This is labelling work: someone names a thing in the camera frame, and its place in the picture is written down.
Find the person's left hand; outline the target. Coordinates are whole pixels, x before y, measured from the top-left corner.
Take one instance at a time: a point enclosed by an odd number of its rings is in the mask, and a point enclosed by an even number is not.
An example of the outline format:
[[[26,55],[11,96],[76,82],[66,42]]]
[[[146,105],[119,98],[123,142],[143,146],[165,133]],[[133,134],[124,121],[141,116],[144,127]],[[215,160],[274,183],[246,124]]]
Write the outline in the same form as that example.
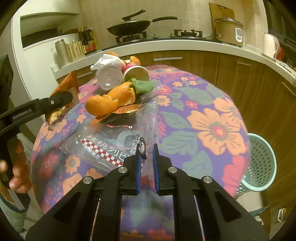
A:
[[[16,193],[26,194],[32,188],[32,182],[30,180],[30,170],[26,164],[26,154],[24,152],[23,143],[17,138],[16,145],[14,147],[16,154],[16,160],[13,165],[13,178],[10,180],[9,187]],[[1,159],[1,173],[5,173],[8,169],[7,162]],[[8,201],[13,202],[8,189],[3,185],[1,181],[1,195]]]

